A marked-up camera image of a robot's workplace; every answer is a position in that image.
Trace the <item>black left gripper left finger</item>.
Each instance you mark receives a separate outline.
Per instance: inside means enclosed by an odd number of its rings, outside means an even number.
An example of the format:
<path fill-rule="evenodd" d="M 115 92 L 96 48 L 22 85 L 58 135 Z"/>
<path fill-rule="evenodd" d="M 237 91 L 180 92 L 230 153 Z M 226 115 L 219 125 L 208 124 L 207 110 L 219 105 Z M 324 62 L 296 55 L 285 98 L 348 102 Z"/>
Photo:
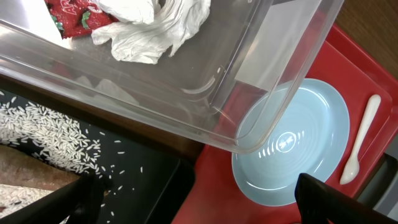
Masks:
<path fill-rule="evenodd" d="M 106 183 L 93 174 L 80 178 L 1 219 L 1 224 L 96 223 Z"/>

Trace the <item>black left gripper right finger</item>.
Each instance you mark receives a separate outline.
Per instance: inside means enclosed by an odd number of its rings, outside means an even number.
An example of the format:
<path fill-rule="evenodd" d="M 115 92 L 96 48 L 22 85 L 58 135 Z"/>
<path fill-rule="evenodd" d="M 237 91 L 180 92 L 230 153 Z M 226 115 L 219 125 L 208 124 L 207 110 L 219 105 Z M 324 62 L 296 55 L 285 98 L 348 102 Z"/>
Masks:
<path fill-rule="evenodd" d="M 295 199 L 303 224 L 397 224 L 306 173 L 298 176 Z"/>

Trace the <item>white plastic spoon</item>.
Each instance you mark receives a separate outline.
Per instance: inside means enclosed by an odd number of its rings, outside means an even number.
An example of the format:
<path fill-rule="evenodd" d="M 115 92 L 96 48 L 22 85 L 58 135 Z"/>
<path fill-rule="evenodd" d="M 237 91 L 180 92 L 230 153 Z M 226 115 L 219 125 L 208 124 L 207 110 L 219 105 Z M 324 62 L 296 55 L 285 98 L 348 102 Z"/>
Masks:
<path fill-rule="evenodd" d="M 372 95 L 368 99 L 368 103 L 364 110 L 364 114 L 361 123 L 359 125 L 358 133 L 351 154 L 345 164 L 345 168 L 340 177 L 340 185 L 345 185 L 352 182 L 359 173 L 359 159 L 358 159 L 359 150 L 362 146 L 364 138 L 368 133 L 370 125 L 374 120 L 374 117 L 377 113 L 380 104 L 381 104 L 381 97 L 379 95 Z"/>

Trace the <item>white napkin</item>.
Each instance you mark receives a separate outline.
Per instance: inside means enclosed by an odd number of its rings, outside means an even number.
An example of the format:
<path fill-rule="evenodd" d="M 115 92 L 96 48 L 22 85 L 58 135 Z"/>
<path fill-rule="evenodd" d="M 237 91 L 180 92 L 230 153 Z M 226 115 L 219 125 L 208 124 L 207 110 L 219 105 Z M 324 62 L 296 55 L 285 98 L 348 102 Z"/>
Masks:
<path fill-rule="evenodd" d="M 171 48 L 172 57 L 184 42 L 200 30 L 210 14 L 210 0 L 166 1 L 150 24 L 114 22 L 94 30 L 95 45 L 111 41 L 117 61 L 156 64 Z"/>

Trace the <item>red snack wrapper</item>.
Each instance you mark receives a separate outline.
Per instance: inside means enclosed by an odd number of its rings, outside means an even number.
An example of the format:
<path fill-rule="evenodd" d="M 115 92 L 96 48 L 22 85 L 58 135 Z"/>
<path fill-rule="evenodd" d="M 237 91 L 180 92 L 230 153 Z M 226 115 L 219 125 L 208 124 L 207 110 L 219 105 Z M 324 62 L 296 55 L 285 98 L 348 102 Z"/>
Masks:
<path fill-rule="evenodd" d="M 91 34 L 118 20 L 90 0 L 45 0 L 62 39 Z"/>

